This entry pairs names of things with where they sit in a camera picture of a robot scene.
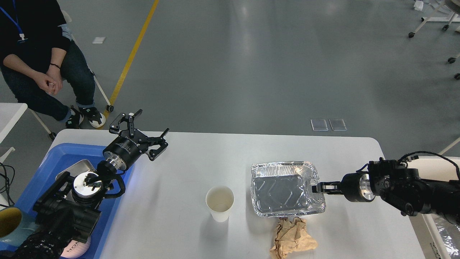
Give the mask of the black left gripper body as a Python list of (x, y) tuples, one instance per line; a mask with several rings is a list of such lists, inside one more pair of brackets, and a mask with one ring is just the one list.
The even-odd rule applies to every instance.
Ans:
[(126, 171), (148, 150), (147, 143), (137, 143), (136, 140), (139, 139), (118, 136), (102, 151), (102, 154), (116, 169)]

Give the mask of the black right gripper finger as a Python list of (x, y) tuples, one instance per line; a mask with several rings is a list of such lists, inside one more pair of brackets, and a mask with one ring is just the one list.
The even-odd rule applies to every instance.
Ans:
[(312, 186), (313, 193), (323, 193), (327, 195), (341, 195), (340, 182), (319, 182)]

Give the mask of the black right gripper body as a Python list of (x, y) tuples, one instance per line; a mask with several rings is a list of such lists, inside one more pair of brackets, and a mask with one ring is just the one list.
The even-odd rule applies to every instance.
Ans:
[(340, 182), (340, 190), (350, 202), (372, 202), (375, 199), (368, 173), (345, 175)]

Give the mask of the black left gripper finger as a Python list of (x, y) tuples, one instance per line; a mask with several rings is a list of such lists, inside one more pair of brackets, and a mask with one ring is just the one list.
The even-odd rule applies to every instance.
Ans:
[(158, 137), (148, 137), (142, 134), (142, 136), (138, 138), (140, 153), (146, 154), (150, 161), (154, 161), (168, 147), (165, 136), (169, 130), (169, 128), (166, 128)]
[[(133, 139), (135, 137), (135, 131), (137, 130), (134, 127), (134, 119), (136, 116), (141, 115), (143, 112), (142, 109), (139, 109), (136, 113), (120, 113), (109, 126), (109, 133), (117, 134), (118, 136), (126, 137)], [(126, 123), (126, 129), (121, 130), (120, 125)]]

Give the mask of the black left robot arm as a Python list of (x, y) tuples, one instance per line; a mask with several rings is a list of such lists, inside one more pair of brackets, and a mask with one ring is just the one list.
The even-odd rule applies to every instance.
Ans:
[(58, 259), (71, 241), (88, 241), (102, 201), (125, 193), (122, 175), (141, 155), (153, 161), (168, 147), (169, 128), (158, 137), (135, 128), (141, 113), (121, 113), (109, 128), (117, 137), (102, 151), (97, 167), (81, 169), (76, 176), (68, 169), (60, 173), (33, 204), (34, 218), (11, 205), (1, 210), (1, 241), (16, 247), (2, 250), (2, 259)]

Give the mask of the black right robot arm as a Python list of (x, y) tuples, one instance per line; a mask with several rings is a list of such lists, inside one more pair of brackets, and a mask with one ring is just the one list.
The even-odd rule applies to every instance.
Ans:
[(436, 214), (448, 222), (460, 223), (459, 180), (422, 179), (409, 161), (418, 158), (419, 151), (405, 154), (398, 160), (369, 161), (341, 181), (320, 182), (312, 186), (314, 193), (343, 195), (351, 202), (372, 202), (380, 196), (397, 208), (403, 216)]

